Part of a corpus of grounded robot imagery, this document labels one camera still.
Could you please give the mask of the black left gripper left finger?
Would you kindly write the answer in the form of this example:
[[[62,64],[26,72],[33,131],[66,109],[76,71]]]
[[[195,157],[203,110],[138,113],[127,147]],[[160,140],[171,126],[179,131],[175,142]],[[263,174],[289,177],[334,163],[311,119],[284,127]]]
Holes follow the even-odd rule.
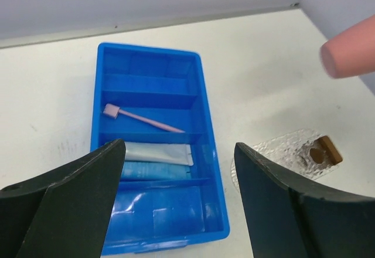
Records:
[[[1,257],[100,257],[125,152],[117,139],[1,189]]]

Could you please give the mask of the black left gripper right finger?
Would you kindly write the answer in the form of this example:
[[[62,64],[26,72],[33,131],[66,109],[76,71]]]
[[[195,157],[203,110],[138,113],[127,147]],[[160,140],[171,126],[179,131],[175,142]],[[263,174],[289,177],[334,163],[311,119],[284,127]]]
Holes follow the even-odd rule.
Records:
[[[254,257],[373,257],[374,199],[319,184],[239,142],[234,162]]]

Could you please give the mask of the clear holder with wooden ends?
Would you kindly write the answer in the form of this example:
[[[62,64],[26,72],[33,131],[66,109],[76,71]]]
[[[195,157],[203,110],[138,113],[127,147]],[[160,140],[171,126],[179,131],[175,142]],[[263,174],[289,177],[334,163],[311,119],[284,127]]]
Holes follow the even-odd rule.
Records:
[[[338,167],[343,157],[328,135],[306,142],[299,152],[302,158],[303,175],[318,179]]]

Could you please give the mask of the pink plastic cup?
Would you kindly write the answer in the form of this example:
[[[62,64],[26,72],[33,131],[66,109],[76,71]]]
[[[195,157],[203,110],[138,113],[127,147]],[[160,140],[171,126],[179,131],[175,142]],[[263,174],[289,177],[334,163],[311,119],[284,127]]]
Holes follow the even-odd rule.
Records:
[[[334,79],[374,72],[374,16],[329,39],[322,45],[320,57]]]

